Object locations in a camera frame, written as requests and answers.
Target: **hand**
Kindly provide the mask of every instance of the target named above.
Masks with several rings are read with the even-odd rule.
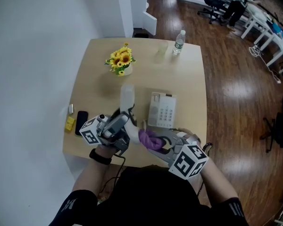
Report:
[[[99,145],[95,149],[95,153],[97,155],[100,155],[100,156],[105,157],[105,158],[112,158],[113,155],[117,152],[118,152],[118,149],[116,149],[115,147],[108,147],[108,146],[104,146],[104,145]]]

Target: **black phone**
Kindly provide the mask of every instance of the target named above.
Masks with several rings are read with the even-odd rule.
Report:
[[[79,111],[77,113],[76,125],[75,125],[75,134],[78,136],[82,136],[80,133],[80,129],[84,125],[84,123],[88,121],[88,112],[87,111]]]

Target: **forearm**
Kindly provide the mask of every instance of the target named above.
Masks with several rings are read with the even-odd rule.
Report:
[[[259,0],[256,0],[256,1],[249,1],[249,3],[252,3],[252,4],[259,4],[260,1],[259,1]]]
[[[225,178],[214,162],[209,158],[200,172],[211,205],[238,197],[231,183]]]
[[[116,151],[105,148],[103,149],[98,146],[95,152],[102,157],[111,158]],[[87,167],[76,180],[72,191],[89,190],[98,196],[107,168],[108,165],[99,163],[94,159],[89,159]]]

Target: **person in background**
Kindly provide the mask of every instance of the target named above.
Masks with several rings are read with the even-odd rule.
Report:
[[[192,135],[187,129],[179,130]],[[187,180],[154,165],[126,168],[111,196],[97,205],[105,171],[116,152],[102,145],[92,151],[89,164],[50,226],[248,225],[235,189],[211,159],[200,172],[211,208],[200,204]]]
[[[230,6],[228,7],[227,11],[223,14],[222,22],[225,22],[227,19],[231,17],[229,24],[227,27],[235,32],[235,23],[241,18],[243,15],[245,8],[247,7],[248,3],[252,4],[259,4],[260,1],[254,0],[232,0]]]

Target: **white pillar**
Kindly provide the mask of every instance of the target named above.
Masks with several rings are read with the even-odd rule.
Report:
[[[104,37],[132,37],[130,0],[92,0]]]

